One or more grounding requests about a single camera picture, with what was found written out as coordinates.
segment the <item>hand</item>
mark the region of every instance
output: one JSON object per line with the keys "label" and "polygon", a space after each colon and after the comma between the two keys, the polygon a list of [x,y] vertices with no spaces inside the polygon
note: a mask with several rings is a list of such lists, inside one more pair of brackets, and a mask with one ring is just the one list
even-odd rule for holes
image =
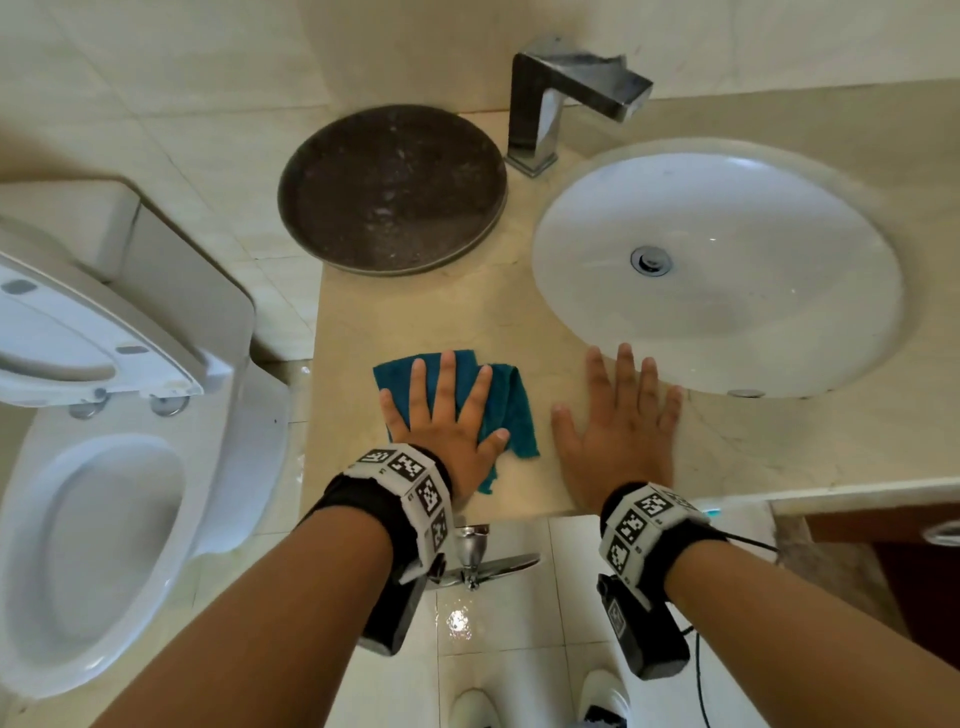
{"label": "hand", "polygon": [[457,357],[453,352],[442,353],[431,418],[426,402],[426,363],[422,359],[415,359],[410,373],[409,429],[396,410],[390,390],[380,390],[380,409],[390,436],[395,443],[419,445],[441,459],[453,480],[450,483],[450,495],[454,507],[462,505],[476,492],[510,440],[510,432],[501,427],[477,444],[492,379],[493,369],[490,366],[481,367],[458,421],[454,399]]}
{"label": "hand", "polygon": [[607,497],[635,480],[673,487],[673,436],[684,391],[671,387],[660,408],[657,362],[643,360],[637,386],[634,353],[621,344],[616,384],[611,387],[603,355],[587,351],[590,420],[581,437],[565,404],[553,407],[553,439],[570,494],[580,507],[600,515]]}

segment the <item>faucet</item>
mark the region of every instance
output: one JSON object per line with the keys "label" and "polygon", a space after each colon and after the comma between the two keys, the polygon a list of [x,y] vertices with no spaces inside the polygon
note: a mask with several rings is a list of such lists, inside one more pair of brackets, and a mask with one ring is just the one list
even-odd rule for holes
{"label": "faucet", "polygon": [[514,56],[507,162],[536,177],[557,161],[564,97],[622,123],[653,85],[627,69],[626,56],[600,58],[557,36],[535,40]]}

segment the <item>white sink basin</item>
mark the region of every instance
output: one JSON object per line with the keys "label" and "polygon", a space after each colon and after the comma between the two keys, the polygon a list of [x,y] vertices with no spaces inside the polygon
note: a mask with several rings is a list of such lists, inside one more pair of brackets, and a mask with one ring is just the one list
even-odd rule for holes
{"label": "white sink basin", "polygon": [[607,356],[630,342],[691,389],[806,397],[857,378],[900,330],[897,256],[810,175],[728,144],[641,144],[575,171],[536,231],[540,292]]}

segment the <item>beige marble countertop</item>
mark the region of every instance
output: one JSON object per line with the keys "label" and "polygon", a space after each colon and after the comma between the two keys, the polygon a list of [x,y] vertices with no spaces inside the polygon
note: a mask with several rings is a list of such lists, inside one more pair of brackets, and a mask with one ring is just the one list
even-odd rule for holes
{"label": "beige marble countertop", "polygon": [[[507,114],[468,118],[501,148]],[[809,400],[688,393],[677,488],[703,506],[922,488],[960,476],[960,82],[815,89],[654,101],[618,126],[567,109],[560,160],[537,180],[508,167],[509,200],[476,250],[430,273],[375,279],[324,269],[303,504],[384,440],[371,369],[417,352],[475,349],[518,366],[538,459],[501,458],[493,495],[465,522],[574,512],[550,435],[550,405],[586,411],[586,344],[534,284],[530,249],[545,204],[570,169],[639,141],[720,137],[828,165],[879,195],[909,269],[911,319],[899,349],[858,381]]]}

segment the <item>white shoe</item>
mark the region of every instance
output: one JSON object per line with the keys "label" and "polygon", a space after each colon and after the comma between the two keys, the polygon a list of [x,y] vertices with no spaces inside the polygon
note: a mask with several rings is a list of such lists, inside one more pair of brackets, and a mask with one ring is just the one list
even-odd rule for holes
{"label": "white shoe", "polygon": [[613,728],[632,725],[630,696],[623,681],[604,669],[596,669],[588,674],[580,690],[577,718],[587,724],[599,723]]}
{"label": "white shoe", "polygon": [[450,708],[449,728],[502,728],[500,716],[483,691],[461,693]]}

